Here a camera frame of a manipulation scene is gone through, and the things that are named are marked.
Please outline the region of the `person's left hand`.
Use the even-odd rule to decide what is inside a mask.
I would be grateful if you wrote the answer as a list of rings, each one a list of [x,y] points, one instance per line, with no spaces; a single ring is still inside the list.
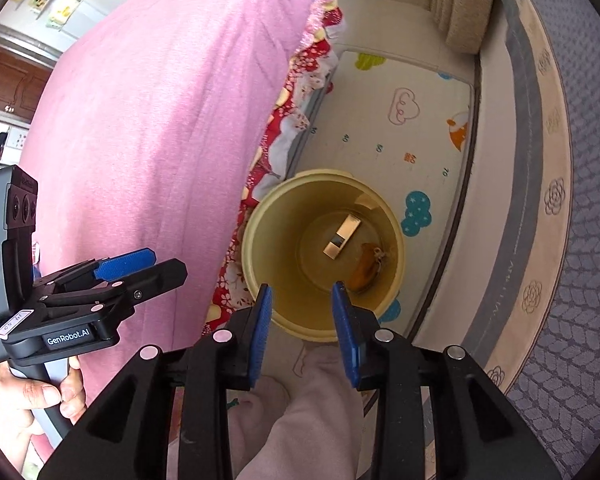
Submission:
[[[6,363],[0,365],[0,449],[18,471],[22,471],[31,438],[43,433],[32,415],[35,408],[58,406],[73,424],[86,411],[80,361],[72,356],[68,365],[68,375],[59,387],[18,378]]]

